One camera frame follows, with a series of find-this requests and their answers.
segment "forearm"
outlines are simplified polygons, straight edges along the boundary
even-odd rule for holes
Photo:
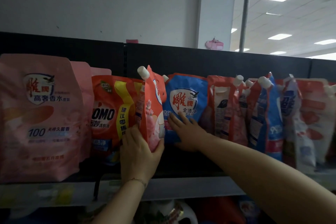
[[[210,134],[198,149],[277,223],[336,223],[336,197],[299,171]]]
[[[93,224],[130,224],[145,188],[138,181],[126,182],[115,194]]]

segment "white pillar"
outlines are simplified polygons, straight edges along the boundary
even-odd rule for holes
[[[234,3],[235,0],[199,0],[197,48],[206,49],[205,42],[215,37],[224,43],[224,51],[230,50]]]

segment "bracelet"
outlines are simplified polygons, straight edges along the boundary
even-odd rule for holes
[[[129,182],[129,181],[138,181],[138,182],[142,183],[142,185],[144,186],[145,189],[147,187],[147,183],[145,183],[142,179],[132,178],[132,179],[129,179],[127,182]]]

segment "metal pole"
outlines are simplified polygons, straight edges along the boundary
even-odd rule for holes
[[[250,0],[244,0],[243,18],[241,19],[241,29],[240,29],[239,52],[244,52],[245,32],[246,32],[247,13],[249,10],[249,3],[250,3]]]

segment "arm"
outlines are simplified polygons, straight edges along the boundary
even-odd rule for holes
[[[277,223],[336,223],[336,196],[265,154],[229,142],[181,115],[169,118],[184,150],[200,151],[227,173]]]
[[[154,153],[141,136],[137,126],[126,130],[120,147],[122,187],[112,201],[94,219],[93,224],[130,224],[137,211],[145,185],[159,164],[164,143],[161,140]]]

